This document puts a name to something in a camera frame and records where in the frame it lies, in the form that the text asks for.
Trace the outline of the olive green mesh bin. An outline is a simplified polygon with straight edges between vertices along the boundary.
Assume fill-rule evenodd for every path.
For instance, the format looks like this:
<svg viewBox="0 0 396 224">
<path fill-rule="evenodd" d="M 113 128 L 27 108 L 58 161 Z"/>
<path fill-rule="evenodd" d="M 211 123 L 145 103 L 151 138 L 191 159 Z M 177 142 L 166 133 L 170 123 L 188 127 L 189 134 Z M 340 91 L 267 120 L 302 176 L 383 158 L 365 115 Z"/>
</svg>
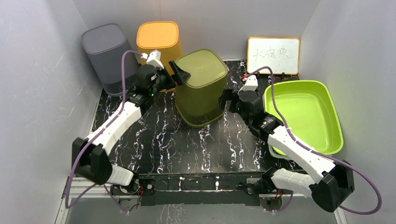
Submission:
<svg viewBox="0 0 396 224">
<path fill-rule="evenodd" d="M 175 61 L 191 77 L 175 88 L 175 104 L 187 125 L 204 127 L 223 116 L 219 97 L 227 86 L 228 68 L 210 49 L 198 49 Z"/>
</svg>

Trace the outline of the orange mesh bin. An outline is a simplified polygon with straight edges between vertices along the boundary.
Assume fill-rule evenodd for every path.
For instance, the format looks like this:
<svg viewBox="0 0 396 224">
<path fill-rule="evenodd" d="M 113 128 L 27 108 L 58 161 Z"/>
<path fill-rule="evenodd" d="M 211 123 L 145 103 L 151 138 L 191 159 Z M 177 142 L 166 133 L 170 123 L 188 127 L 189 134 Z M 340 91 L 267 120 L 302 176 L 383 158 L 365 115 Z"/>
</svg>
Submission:
<svg viewBox="0 0 396 224">
<path fill-rule="evenodd" d="M 183 55 L 178 25 L 173 21 L 151 21 L 142 24 L 137 32 L 138 51 L 150 54 L 153 50 L 161 53 L 160 61 L 166 71 L 173 75 L 175 71 L 169 64 Z"/>
</svg>

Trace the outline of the grey mesh bin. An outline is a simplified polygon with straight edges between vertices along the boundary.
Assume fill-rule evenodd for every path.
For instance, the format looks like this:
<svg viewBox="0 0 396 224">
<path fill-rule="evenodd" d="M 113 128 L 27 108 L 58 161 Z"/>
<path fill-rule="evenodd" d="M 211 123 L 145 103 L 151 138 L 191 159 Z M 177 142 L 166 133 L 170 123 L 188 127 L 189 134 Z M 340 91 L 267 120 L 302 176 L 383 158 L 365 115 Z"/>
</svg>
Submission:
<svg viewBox="0 0 396 224">
<path fill-rule="evenodd" d="M 121 59 L 132 47 L 121 27 L 109 23 L 89 29 L 81 42 L 104 91 L 112 97 L 122 95 Z"/>
</svg>

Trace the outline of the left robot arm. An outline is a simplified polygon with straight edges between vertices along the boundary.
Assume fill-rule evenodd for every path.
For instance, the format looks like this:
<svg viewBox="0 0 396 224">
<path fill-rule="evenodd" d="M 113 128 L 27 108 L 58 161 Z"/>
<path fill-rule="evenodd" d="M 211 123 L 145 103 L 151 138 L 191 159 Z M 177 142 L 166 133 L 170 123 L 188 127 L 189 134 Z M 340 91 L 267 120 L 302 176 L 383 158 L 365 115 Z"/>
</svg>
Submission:
<svg viewBox="0 0 396 224">
<path fill-rule="evenodd" d="M 131 86 L 119 108 L 95 132 L 72 143 L 73 173 L 97 185 L 120 185 L 128 194 L 139 190 L 136 173 L 128 168 L 112 164 L 108 158 L 120 137 L 151 107 L 154 96 L 162 90 L 185 84 L 191 74 L 182 70 L 174 61 L 169 62 L 173 75 L 166 69 L 145 64 L 138 68 L 135 83 Z"/>
</svg>

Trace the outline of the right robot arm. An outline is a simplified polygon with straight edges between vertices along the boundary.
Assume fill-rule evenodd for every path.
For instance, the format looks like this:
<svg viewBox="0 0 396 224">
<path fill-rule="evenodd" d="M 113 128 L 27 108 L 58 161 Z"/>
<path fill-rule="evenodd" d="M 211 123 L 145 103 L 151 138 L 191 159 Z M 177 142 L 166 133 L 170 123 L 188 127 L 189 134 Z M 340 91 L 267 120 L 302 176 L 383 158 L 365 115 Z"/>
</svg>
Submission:
<svg viewBox="0 0 396 224">
<path fill-rule="evenodd" d="M 351 165 L 345 161 L 325 158 L 295 136 L 291 136 L 283 122 L 263 108 L 257 91 L 223 90 L 219 107 L 224 109 L 230 101 L 229 111 L 239 114 L 250 132 L 281 149 L 297 163 L 306 174 L 284 168 L 270 168 L 262 175 L 262 189 L 276 193 L 287 189 L 303 194 L 327 212 L 334 212 L 354 191 Z"/>
</svg>

